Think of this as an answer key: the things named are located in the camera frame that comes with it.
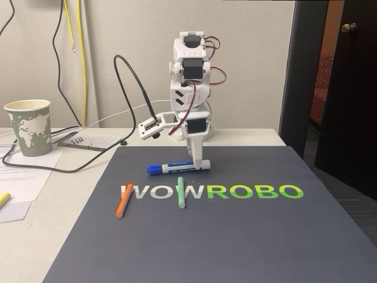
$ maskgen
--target white desk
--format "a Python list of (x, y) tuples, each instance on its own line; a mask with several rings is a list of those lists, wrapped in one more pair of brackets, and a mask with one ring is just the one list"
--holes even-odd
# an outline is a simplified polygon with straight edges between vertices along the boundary
[[(90, 133), (125, 136), (130, 129), (87, 129)], [(0, 135), (0, 143), (10, 143), (14, 134)], [(135, 132), (128, 146), (186, 146), (185, 141), (168, 137), (140, 140)], [(205, 146), (284, 146), (272, 129), (216, 129)], [(97, 152), (61, 147), (64, 154), (57, 168), (74, 169)], [(0, 223), (0, 281), (2, 283), (41, 282), (61, 245), (93, 191), (115, 148), (87, 168), (73, 174), (52, 172), (44, 188), (22, 221)]]

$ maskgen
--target green marker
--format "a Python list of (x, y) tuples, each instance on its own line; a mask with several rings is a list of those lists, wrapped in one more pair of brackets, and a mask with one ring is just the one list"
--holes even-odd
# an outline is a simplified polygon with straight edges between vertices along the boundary
[(183, 188), (183, 178), (178, 178), (178, 206), (184, 208), (186, 204), (184, 203), (184, 188)]

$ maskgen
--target white wall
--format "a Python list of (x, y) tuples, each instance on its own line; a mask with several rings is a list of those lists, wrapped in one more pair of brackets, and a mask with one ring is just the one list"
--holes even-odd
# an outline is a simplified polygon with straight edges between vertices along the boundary
[[(180, 31), (204, 31), (220, 38), (213, 65), (228, 75), (227, 83), (212, 88), (214, 125), (277, 130), (294, 5), (294, 1), (90, 1), (101, 117), (127, 107), (113, 70), (116, 54), (133, 66), (151, 100), (170, 99), (173, 41)], [(132, 105), (143, 104), (127, 67), (122, 65), (120, 73)], [(170, 111), (168, 103), (154, 108)], [(146, 108), (136, 114), (138, 122), (150, 117)], [(131, 126), (126, 115), (103, 125)]]
[[(57, 63), (51, 46), (59, 1), (15, 2), (16, 16), (0, 37), (0, 104), (38, 94), (52, 101), (53, 126), (73, 125), (56, 87)], [(127, 108), (113, 68), (116, 54), (128, 59), (151, 100), (169, 99), (168, 64), (173, 62), (174, 39), (180, 31), (204, 31), (220, 38), (221, 48), (213, 65), (228, 74), (227, 83), (212, 88), (213, 124), (278, 129), (294, 1), (87, 2), (101, 117)], [(0, 22), (11, 13), (8, 4), (0, 2)], [(62, 88), (81, 116), (80, 53), (71, 52), (65, 21), (57, 47), (63, 62)], [(131, 104), (143, 104), (127, 67), (121, 61), (119, 66)], [(169, 103), (155, 104), (154, 108), (156, 113), (170, 111)], [(136, 111), (138, 122), (149, 118), (146, 108)], [(0, 113), (0, 127), (9, 126), (4, 121), (7, 116)], [(117, 116), (102, 125), (130, 127), (131, 117)]]
[[(60, 12), (60, 0), (13, 0), (15, 16), (0, 36), (0, 127), (10, 127), (3, 106), (23, 99), (51, 101), (53, 127), (76, 125), (61, 97), (58, 66), (52, 37)], [(0, 27), (12, 13), (8, 0), (0, 1)], [(63, 15), (55, 40), (61, 61), (61, 87), (81, 120), (82, 65), (80, 49), (72, 52), (68, 25)]]

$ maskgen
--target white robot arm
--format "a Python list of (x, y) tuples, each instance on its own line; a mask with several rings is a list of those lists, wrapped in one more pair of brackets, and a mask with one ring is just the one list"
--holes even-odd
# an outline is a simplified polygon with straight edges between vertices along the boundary
[(209, 134), (211, 115), (204, 102), (210, 96), (211, 64), (206, 50), (204, 32), (181, 32), (174, 40), (174, 60), (170, 64), (171, 112), (156, 115), (138, 125), (140, 137), (157, 138), (163, 129), (178, 129), (186, 139), (188, 153), (196, 169), (203, 160), (203, 139)]

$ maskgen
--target blue marker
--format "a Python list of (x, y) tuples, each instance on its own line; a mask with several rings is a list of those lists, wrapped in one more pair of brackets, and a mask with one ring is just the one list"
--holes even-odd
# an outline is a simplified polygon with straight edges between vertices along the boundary
[(192, 161), (182, 161), (174, 162), (168, 164), (149, 164), (147, 167), (147, 173), (149, 175), (159, 175), (159, 174), (171, 174), (171, 173), (182, 173), (190, 171), (199, 170), (209, 170), (211, 168), (211, 163), (209, 160), (203, 160), (201, 162), (200, 169), (194, 167), (194, 162)]

